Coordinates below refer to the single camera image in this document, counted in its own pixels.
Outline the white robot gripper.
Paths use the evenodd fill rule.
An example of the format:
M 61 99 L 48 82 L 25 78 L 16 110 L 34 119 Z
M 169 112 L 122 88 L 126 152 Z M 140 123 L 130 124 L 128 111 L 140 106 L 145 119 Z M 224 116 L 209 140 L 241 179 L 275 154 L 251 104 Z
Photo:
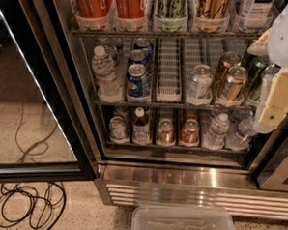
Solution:
M 272 62 L 288 68 L 288 3 L 272 24 L 271 29 L 269 28 L 252 43 L 247 52 L 255 56 L 269 53 Z M 271 84 L 259 122 L 264 127 L 276 128 L 288 112 L 288 70 L 276 74 Z

